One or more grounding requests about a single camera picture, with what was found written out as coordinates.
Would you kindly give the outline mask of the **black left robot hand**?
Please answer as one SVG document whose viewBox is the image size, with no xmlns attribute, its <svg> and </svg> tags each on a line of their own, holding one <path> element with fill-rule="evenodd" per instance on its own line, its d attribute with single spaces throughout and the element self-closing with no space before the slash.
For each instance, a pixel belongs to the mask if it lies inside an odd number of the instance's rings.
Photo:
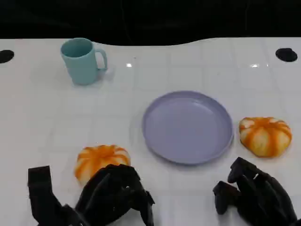
<svg viewBox="0 0 301 226">
<path fill-rule="evenodd" d="M 106 226 L 134 209 L 140 212 L 145 225 L 152 226 L 154 203 L 133 167 L 110 164 L 89 179 L 83 187 L 75 210 L 91 226 Z"/>
</svg>

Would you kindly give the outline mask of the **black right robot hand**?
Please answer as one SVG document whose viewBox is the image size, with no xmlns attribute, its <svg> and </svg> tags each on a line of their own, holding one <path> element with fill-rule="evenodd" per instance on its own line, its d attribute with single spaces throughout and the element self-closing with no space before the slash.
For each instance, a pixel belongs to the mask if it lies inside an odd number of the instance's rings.
<svg viewBox="0 0 301 226">
<path fill-rule="evenodd" d="M 301 224 L 290 196 L 274 177 L 241 157 L 230 169 L 228 181 L 219 181 L 213 188 L 219 215 L 234 206 L 240 217 L 252 226 Z"/>
</svg>

